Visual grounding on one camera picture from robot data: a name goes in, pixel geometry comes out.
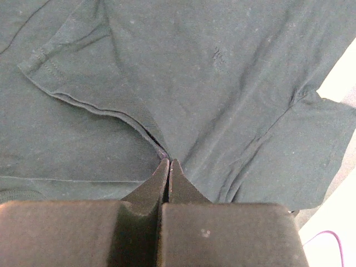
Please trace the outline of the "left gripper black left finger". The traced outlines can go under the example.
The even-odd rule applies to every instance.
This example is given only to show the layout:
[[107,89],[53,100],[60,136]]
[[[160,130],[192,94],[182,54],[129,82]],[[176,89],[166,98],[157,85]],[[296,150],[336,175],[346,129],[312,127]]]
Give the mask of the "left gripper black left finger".
[[169,168],[122,200],[3,203],[1,265],[153,266]]

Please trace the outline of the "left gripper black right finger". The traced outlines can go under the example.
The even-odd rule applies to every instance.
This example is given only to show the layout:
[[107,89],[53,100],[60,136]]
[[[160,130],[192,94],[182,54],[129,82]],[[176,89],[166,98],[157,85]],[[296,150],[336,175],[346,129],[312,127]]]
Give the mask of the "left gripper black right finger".
[[158,266],[307,266],[294,217],[277,204],[214,204],[170,166]]

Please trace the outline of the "black t shirt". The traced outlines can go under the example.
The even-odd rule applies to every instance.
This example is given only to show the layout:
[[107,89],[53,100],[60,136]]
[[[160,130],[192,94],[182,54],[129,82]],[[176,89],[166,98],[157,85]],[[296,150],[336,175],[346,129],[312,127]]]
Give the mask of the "black t shirt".
[[2,1],[1,202],[121,199],[178,159],[210,201],[320,205],[354,1]]

